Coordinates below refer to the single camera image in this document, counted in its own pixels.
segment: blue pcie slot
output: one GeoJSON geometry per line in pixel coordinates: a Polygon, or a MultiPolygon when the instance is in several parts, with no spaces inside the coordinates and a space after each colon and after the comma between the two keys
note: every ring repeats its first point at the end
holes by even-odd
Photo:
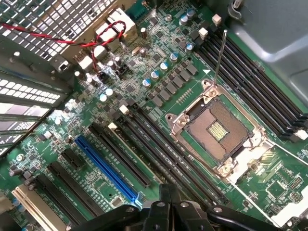
{"type": "Polygon", "coordinates": [[[122,192],[131,203],[134,203],[137,194],[115,173],[109,164],[93,148],[84,136],[75,139],[77,146],[87,155],[87,157],[102,171],[102,173],[122,192]]]}

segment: red and black wire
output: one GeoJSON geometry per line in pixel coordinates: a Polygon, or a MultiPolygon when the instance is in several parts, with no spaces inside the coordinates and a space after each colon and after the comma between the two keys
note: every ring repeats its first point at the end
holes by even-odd
{"type": "Polygon", "coordinates": [[[0,22],[0,26],[3,26],[6,29],[12,29],[12,30],[17,30],[19,32],[23,32],[23,33],[28,33],[32,36],[41,37],[41,38],[46,39],[46,40],[52,40],[56,43],[67,44],[69,46],[80,46],[82,48],[91,48],[91,55],[92,55],[93,65],[94,65],[95,69],[97,69],[96,63],[98,62],[98,60],[95,58],[94,48],[97,47],[97,46],[103,46],[103,47],[106,46],[108,43],[111,43],[111,42],[115,41],[116,39],[121,38],[122,35],[124,34],[124,32],[126,31],[126,24],[123,21],[116,21],[114,23],[109,24],[108,27],[106,27],[100,34],[98,34],[94,38],[93,42],[75,42],[75,41],[65,40],[65,39],[62,39],[62,38],[52,37],[50,35],[38,33],[38,32],[35,32],[35,31],[31,31],[31,30],[26,29],[26,28],[21,27],[21,26],[13,26],[13,25],[10,25],[10,24],[5,23],[5,22],[0,22]],[[102,34],[106,33],[109,29],[111,29],[113,26],[115,26],[117,24],[122,24],[123,29],[115,37],[110,38],[107,41],[100,41],[101,40],[100,36],[102,34]]]}

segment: motherboard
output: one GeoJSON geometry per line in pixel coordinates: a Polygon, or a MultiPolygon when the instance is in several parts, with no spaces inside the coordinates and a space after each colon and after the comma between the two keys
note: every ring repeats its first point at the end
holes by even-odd
{"type": "Polygon", "coordinates": [[[109,45],[102,71],[75,57],[86,71],[69,100],[1,160],[10,217],[65,230],[141,209],[170,182],[202,208],[304,230],[308,109],[230,30],[214,83],[227,28],[205,5],[137,1],[126,14],[135,30],[109,45]]]}

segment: perforated metal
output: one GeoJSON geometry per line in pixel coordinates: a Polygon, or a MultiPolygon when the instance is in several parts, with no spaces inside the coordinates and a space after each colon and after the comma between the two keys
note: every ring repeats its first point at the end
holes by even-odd
{"type": "MultiPolygon", "coordinates": [[[[1,0],[0,20],[67,40],[76,39],[114,0],[1,0]]],[[[50,61],[66,44],[0,27],[0,33],[50,61]]]]}

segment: white arrow marking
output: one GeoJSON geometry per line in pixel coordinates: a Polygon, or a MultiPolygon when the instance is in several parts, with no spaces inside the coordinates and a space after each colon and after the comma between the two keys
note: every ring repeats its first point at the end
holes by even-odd
{"type": "Polygon", "coordinates": [[[203,70],[203,71],[204,71],[204,73],[208,74],[208,73],[210,73],[211,70],[203,70]]]}

